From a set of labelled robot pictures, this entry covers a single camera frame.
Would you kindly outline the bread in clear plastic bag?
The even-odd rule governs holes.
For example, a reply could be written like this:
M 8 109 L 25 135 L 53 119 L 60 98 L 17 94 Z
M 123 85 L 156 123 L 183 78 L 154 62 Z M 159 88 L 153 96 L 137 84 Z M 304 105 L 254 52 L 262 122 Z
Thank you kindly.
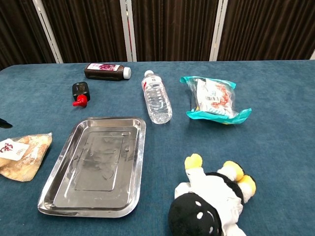
M 31 181 L 53 140 L 52 133 L 8 138 L 0 142 L 0 175 Z

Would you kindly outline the stainless steel rectangular tray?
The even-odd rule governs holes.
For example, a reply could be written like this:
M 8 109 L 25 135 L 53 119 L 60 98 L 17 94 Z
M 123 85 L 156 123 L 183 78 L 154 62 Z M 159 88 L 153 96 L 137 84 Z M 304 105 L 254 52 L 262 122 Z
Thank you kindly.
M 76 124 L 38 199 L 38 211 L 67 217 L 120 218 L 140 197 L 146 123 L 90 117 Z

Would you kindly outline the small black bottle red cap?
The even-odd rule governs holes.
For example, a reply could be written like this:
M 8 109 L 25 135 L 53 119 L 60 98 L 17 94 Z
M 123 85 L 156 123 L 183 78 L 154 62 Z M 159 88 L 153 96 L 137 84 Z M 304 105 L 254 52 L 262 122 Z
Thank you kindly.
M 72 105 L 74 107 L 86 107 L 90 100 L 90 91 L 88 84 L 86 82 L 78 82 L 72 85 L 72 95 L 74 102 Z

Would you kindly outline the dark juice bottle white cap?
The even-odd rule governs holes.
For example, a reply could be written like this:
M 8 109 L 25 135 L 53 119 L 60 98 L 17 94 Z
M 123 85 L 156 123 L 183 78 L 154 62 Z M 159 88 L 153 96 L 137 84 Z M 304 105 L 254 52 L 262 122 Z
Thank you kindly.
M 120 64 L 90 63 L 85 69 L 86 78 L 106 81 L 122 81 L 131 78 L 131 68 Z

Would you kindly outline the clear plastic water bottle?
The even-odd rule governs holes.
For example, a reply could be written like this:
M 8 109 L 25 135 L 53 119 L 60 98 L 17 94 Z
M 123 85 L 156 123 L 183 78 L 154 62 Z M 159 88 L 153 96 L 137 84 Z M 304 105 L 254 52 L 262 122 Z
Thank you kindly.
M 151 70 L 144 73 L 141 83 L 151 121 L 165 124 L 172 118 L 172 107 L 162 78 Z

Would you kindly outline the teal edged snack packet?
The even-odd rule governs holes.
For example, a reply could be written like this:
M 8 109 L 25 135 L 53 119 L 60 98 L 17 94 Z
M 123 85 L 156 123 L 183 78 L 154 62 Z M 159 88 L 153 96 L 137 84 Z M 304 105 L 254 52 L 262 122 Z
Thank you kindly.
M 186 112 L 190 119 L 241 124 L 252 112 L 251 108 L 234 110 L 234 82 L 199 76 L 183 76 L 180 82 L 187 84 L 191 91 L 191 109 Z

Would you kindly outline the black white yellow plush toy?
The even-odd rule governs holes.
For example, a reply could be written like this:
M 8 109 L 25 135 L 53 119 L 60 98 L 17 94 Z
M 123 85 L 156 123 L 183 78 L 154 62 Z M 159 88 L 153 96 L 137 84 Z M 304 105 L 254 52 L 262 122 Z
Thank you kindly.
M 189 180 L 175 188 L 168 213 L 172 236 L 247 236 L 237 223 L 244 205 L 255 195 L 254 178 L 234 161 L 209 173 L 202 163 L 197 153 L 185 159 Z

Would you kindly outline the blue table cloth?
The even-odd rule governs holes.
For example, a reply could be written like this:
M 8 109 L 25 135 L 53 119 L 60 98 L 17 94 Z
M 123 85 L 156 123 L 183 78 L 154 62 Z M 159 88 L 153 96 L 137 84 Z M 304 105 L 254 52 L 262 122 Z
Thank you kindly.
M 170 236 L 167 215 L 174 189 L 187 180 L 184 159 L 203 157 L 206 171 L 233 160 L 256 182 L 239 227 L 247 236 L 315 236 L 315 61 L 129 62 L 127 81 L 88 80 L 91 100 L 72 106 L 72 85 L 83 63 L 22 64 L 0 71 L 0 141 L 52 133 L 53 142 L 30 182 L 0 176 L 0 236 Z M 172 107 L 165 124 L 151 121 L 144 73 L 162 78 Z M 187 117 L 191 92 L 183 76 L 236 84 L 235 109 L 251 108 L 239 125 Z M 125 217 L 81 218 L 37 210 L 42 188 L 73 127 L 88 117 L 139 117 L 147 125 L 141 193 Z

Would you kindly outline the white partition post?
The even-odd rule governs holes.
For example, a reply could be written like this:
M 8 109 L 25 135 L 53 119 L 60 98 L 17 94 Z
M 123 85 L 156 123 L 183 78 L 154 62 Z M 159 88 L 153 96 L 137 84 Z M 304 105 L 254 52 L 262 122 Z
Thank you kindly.
M 131 0 L 120 0 L 121 18 L 128 62 L 137 62 L 136 42 Z
M 221 44 L 221 37 L 227 12 L 228 0 L 219 0 L 212 37 L 209 61 L 217 61 Z
M 33 1 L 35 10 L 38 14 L 39 20 L 41 22 L 42 28 L 44 30 L 46 39 L 48 41 L 48 44 L 54 56 L 54 59 L 56 63 L 63 63 L 63 59 L 62 59 L 58 44 L 56 42 L 55 35 L 51 28 L 51 24 L 49 22 L 48 16 L 46 14 L 44 5 L 42 3 L 42 0 L 32 0 L 32 1 Z

